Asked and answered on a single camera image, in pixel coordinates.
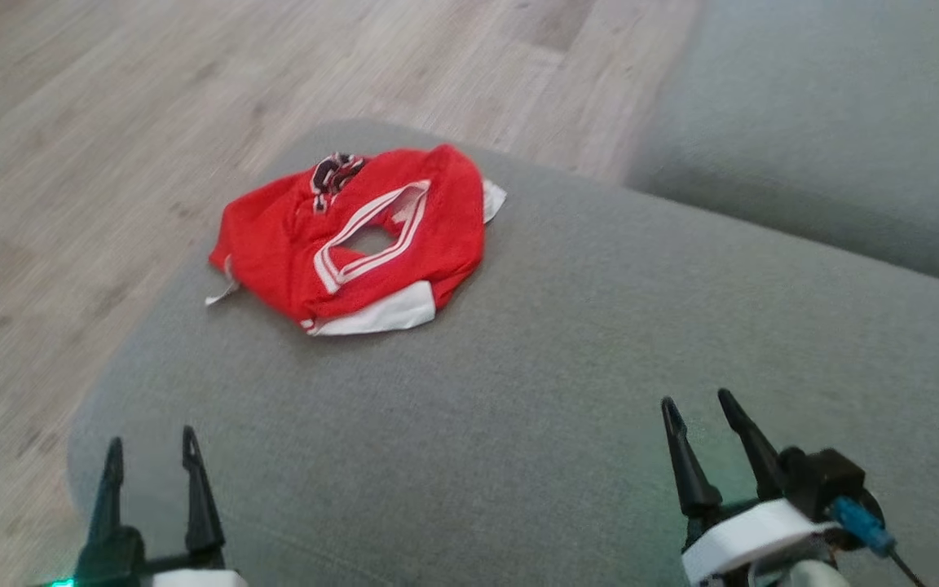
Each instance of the blue cable connector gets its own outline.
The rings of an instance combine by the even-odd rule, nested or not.
[[[872,515],[869,510],[849,497],[837,497],[828,509],[828,517],[834,519],[850,532],[857,536],[861,542],[871,549],[879,558],[889,557],[893,554],[893,547],[897,545],[897,538],[886,532],[882,521]]]

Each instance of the wooden floor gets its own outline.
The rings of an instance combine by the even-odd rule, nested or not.
[[[284,146],[373,117],[619,182],[699,1],[0,0],[0,585],[70,571],[68,420]]]

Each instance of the red garment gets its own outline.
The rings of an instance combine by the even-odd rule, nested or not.
[[[450,145],[336,153],[232,201],[209,262],[310,334],[410,328],[480,264],[484,191]],[[375,255],[344,248],[366,226],[394,244]]]

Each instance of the gray sofa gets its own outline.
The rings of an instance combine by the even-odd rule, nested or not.
[[[429,148],[328,124],[323,153]],[[227,556],[253,585],[683,582],[659,399],[730,499],[753,488],[716,405],[778,446],[869,472],[901,550],[939,585],[939,279],[753,223],[467,148],[510,198],[484,263],[434,322],[317,339],[187,261],[79,408],[68,475],[89,513],[126,440],[128,523],[180,549],[180,428],[201,438]],[[902,584],[871,556],[856,585]]]
[[[939,278],[939,2],[714,1],[628,185]]]

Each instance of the gray couch cushion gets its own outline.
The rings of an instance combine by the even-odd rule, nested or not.
[[[333,150],[429,148],[376,123],[313,130],[267,177]],[[510,192],[437,320],[309,338],[193,255],[74,421],[89,512],[126,440],[127,520],[183,543],[180,427],[208,461],[227,554],[254,585],[682,581],[659,399],[728,498],[754,487],[729,386],[778,446],[871,473],[902,551],[939,584],[939,280],[467,149]],[[897,573],[848,557],[859,585]]]
[[[939,3],[712,2],[628,185],[939,277]]]

